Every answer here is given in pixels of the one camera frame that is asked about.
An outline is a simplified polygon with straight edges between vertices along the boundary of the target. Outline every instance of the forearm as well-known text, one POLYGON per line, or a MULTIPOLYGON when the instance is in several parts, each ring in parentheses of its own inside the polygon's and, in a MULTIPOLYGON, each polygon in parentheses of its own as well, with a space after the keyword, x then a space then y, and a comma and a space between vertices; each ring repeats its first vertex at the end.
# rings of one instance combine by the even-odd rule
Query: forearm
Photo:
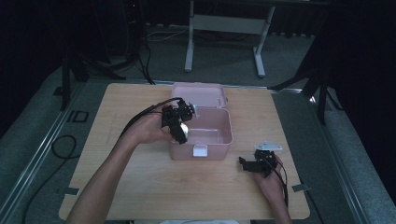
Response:
POLYGON ((117 144, 80 194, 67 223, 103 223, 120 177, 137 145, 117 144))
POLYGON ((291 218, 289 214, 288 207, 286 206, 285 202, 277 200, 277 201, 270 201, 270 204, 273 208, 274 217, 276 224, 290 224, 291 218))

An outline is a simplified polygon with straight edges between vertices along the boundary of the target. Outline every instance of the black cable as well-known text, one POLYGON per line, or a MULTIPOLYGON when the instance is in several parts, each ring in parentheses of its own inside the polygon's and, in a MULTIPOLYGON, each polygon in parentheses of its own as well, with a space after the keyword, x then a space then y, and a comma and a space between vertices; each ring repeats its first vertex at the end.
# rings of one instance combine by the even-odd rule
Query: black cable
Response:
POLYGON ((125 128, 122 130, 122 133, 120 134, 120 137, 119 137, 119 138, 121 138, 121 137, 125 134, 125 132, 126 132, 137 120, 139 120, 139 119, 142 118, 143 116, 147 115, 148 113, 152 113, 152 111, 153 111, 154 109, 158 108, 159 106, 161 106, 161 105, 166 105, 166 104, 168 104, 168 103, 170 103, 170 102, 172 102, 172 101, 176 101, 176 100, 183 100, 183 98, 181 98, 181 97, 174 97, 174 98, 171 98, 171 99, 169 99, 169 100, 165 100, 165 101, 163 101, 163 102, 160 102, 160 103, 158 103, 158 104, 156 104, 156 105, 152 105, 152 106, 146 108, 145 110, 143 110, 142 112, 138 113, 138 114, 135 115, 133 118, 131 118, 131 120, 129 120, 129 122, 125 125, 125 128))
POLYGON ((146 67, 143 67, 144 75, 148 79, 148 82, 151 85, 155 85, 155 82, 151 79, 151 77, 149 75, 149 60, 151 58, 151 49, 149 47, 149 40, 148 40, 147 35, 145 35, 145 47, 146 47, 146 50, 148 50, 148 60, 146 61, 146 67))
MULTIPOLYGON (((300 182, 301 182, 302 185, 304 185, 304 181, 301 178, 300 178, 300 182)), ((304 192, 306 192, 306 194, 308 195, 309 200, 311 200, 312 204, 314 205, 315 211, 317 211, 317 213, 318 213, 318 218, 320 220, 320 223, 324 223, 323 217, 321 216, 321 214, 319 212, 319 209, 318 209, 318 206, 315 203, 314 199, 312 198, 311 193, 309 192, 309 190, 305 190, 304 192)))
POLYGON ((285 181, 283 181, 282 176, 281 176, 280 173, 275 169, 275 167, 272 166, 271 163, 270 163, 267 159, 263 159, 263 160, 264 160, 265 162, 267 162, 267 164, 269 165, 269 167, 271 168, 271 170, 277 175, 277 177, 279 177, 280 182, 282 182, 283 194, 285 195, 285 204, 286 204, 287 207, 289 207, 289 192, 288 192, 288 185, 287 185, 288 176, 287 176, 287 174, 286 174, 285 167, 283 167, 283 165, 280 164, 280 163, 278 162, 278 164, 283 168, 283 171, 285 172, 286 183, 285 183, 285 181))
POLYGON ((80 155, 77 156, 72 156, 74 154, 74 152, 76 151, 77 148, 77 140, 74 136, 70 135, 70 134, 66 134, 66 135, 62 135, 57 137, 50 145, 51 147, 51 151, 52 153, 60 159, 63 159, 64 161, 61 163, 61 165, 58 166, 58 168, 56 168, 56 170, 54 172, 52 172, 52 174, 41 184, 41 186, 35 191, 35 193, 33 194, 33 196, 30 198, 29 202, 26 204, 24 212, 23 212, 23 217, 22 217, 22 223, 26 223, 26 217, 27 217, 27 213, 29 211, 29 207, 32 204, 33 200, 35 199, 35 197, 37 196, 38 192, 40 192, 40 190, 42 190, 44 188, 44 186, 50 181, 51 178, 53 178, 53 176, 58 173, 59 170, 61 170, 61 168, 69 161, 75 158, 79 158, 80 155), (56 151, 55 151, 55 143, 58 142, 59 140, 69 137, 73 140, 73 147, 70 151, 70 153, 67 156, 61 156, 59 155, 56 151))
MULTIPOLYGON (((166 36, 166 38, 163 38, 161 40, 150 40, 150 41, 155 41, 155 42, 160 42, 164 41, 167 38, 176 36, 176 35, 189 35, 187 32, 188 30, 182 31, 182 32, 154 32, 149 35, 146 35, 146 38, 149 36, 166 36)), ((205 42, 211 42, 211 43, 216 43, 216 42, 232 42, 232 41, 244 41, 248 39, 251 35, 249 34, 235 34, 234 37, 226 37, 224 36, 224 32, 219 32, 219 31, 198 31, 195 32, 194 38, 199 38, 204 40, 205 42)))
POLYGON ((151 79, 151 77, 148 74, 147 67, 145 67, 145 65, 143 65, 142 58, 140 57, 140 53, 137 54, 137 59, 138 59, 140 65, 142 66, 142 69, 141 70, 139 69, 139 70, 142 72, 142 74, 145 77, 145 79, 148 81, 149 84, 155 85, 154 81, 151 79))

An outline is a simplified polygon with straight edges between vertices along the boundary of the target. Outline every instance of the hand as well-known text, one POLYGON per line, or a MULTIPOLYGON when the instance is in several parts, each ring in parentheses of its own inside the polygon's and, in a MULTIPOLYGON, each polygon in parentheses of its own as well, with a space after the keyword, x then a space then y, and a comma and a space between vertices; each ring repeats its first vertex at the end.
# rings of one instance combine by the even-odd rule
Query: hand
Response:
MULTIPOLYGON (((280 158, 275 155, 278 165, 276 166, 276 171, 280 173, 281 165, 283 165, 280 158)), ((267 177, 262 176, 260 173, 253 173, 254 178, 262 190, 264 196, 268 199, 270 204, 282 203, 284 199, 283 186, 279 177, 272 172, 267 177)))
POLYGON ((171 140, 172 135, 161 128, 163 118, 163 106, 157 107, 145 116, 137 120, 120 138, 121 142, 129 144, 148 144, 160 140, 171 140))

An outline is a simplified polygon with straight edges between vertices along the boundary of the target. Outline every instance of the metal rail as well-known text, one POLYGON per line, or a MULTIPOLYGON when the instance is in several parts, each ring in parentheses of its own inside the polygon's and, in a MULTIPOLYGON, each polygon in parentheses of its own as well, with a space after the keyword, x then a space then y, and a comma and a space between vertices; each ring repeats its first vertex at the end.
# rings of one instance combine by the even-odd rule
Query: metal rail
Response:
POLYGON ((308 109, 309 113, 313 118, 317 120, 317 122, 315 123, 318 126, 318 129, 321 131, 322 136, 324 136, 324 141, 325 144, 327 145, 327 149, 328 149, 327 152, 329 153, 330 156, 330 162, 332 164, 332 168, 334 169, 334 172, 337 175, 338 180, 340 181, 341 189, 344 192, 352 216, 355 218, 356 223, 370 223, 361 205, 358 195, 353 188, 353 185, 347 174, 345 165, 342 163, 338 149, 334 145, 334 141, 332 140, 332 135, 329 133, 329 130, 326 128, 326 126, 322 125, 318 121, 316 109, 312 105, 308 105, 308 107, 310 107, 308 109))
POLYGON ((76 101, 79 93, 81 92, 84 86, 85 84, 83 83, 77 84, 77 86, 73 90, 71 101, 68 104, 67 108, 64 111, 60 112, 60 114, 58 115, 58 117, 50 127, 49 131, 47 132, 47 135, 44 137, 43 141, 41 142, 40 146, 35 152, 35 155, 22 171, 20 177, 18 178, 18 181, 16 182, 15 186, 13 187, 12 191, 9 193, 6 201, 4 202, 4 204, 0 209, 1 224, 9 222, 15 209, 17 208, 21 199, 26 193, 26 190, 29 189, 38 169, 40 168, 44 159, 46 159, 48 152, 50 151, 50 145, 52 141, 57 137, 58 133, 64 126, 64 122, 67 116, 69 115, 71 106, 76 101))

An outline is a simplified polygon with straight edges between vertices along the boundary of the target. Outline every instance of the pink plastic box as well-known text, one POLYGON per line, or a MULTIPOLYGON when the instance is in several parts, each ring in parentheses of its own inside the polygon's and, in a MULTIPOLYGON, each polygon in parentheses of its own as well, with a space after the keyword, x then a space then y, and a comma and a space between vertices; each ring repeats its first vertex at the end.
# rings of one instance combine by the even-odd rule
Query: pink plastic box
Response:
POLYGON ((182 97, 186 103, 197 106, 198 118, 186 122, 188 141, 180 145, 169 142, 173 160, 221 161, 233 141, 230 113, 224 107, 227 98, 220 84, 175 83, 172 97, 182 97))

